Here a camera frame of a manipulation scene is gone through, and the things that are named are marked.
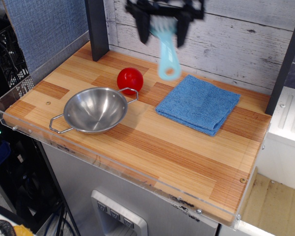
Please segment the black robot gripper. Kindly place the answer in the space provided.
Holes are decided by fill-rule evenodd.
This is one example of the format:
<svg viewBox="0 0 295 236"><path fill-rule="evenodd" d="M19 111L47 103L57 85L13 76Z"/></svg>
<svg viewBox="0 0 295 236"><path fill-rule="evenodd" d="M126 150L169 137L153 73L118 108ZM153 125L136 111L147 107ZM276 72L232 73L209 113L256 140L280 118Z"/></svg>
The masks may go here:
<svg viewBox="0 0 295 236"><path fill-rule="evenodd" d="M125 9L136 22L139 39L146 44L150 35L150 17L173 17L177 19L177 47L182 47L189 24L204 18L204 0L128 0Z"/></svg>

